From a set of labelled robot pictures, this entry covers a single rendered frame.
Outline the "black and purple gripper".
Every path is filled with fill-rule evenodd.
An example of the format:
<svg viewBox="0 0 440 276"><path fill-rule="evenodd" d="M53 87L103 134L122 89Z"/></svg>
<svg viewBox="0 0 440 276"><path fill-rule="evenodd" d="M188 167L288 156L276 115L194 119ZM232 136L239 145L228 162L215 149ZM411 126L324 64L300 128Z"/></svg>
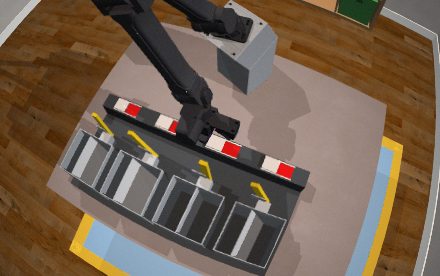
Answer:
<svg viewBox="0 0 440 276"><path fill-rule="evenodd" d="M210 117L210 118L211 118L211 117ZM209 121L210 118L209 118L207 121ZM205 121L205 122L203 122L203 123L206 123L207 121ZM209 138L211 137L211 135L212 135L212 133L213 133L213 131L214 131L214 129L215 129L215 128L213 128L213 130L212 130L212 132L211 132L211 134L210 134L209 137L208 137L208 136L205 136L205 135L203 135L203 134L200 134L200 137L199 137L198 140L199 140L201 143L203 143L203 144L207 144L208 141L209 141Z"/></svg>

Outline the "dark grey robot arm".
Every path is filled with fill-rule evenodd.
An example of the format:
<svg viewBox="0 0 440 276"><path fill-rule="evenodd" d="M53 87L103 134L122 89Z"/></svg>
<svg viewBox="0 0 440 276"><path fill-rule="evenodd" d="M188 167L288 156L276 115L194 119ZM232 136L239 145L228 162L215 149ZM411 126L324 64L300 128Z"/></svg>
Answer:
<svg viewBox="0 0 440 276"><path fill-rule="evenodd" d="M236 138L240 121L217 113L218 108L211 106L211 89L205 79L186 62L153 13L151 6L154 0L91 1L104 16L110 15L125 29L165 79L172 96L183 104L175 128L177 140L195 146L200 134L209 137L213 128L228 140ZM186 19L191 22L194 31L205 32L206 36L211 34L240 43L247 42L253 20L239 16L233 8L217 7L208 0L163 1L187 15Z"/></svg>

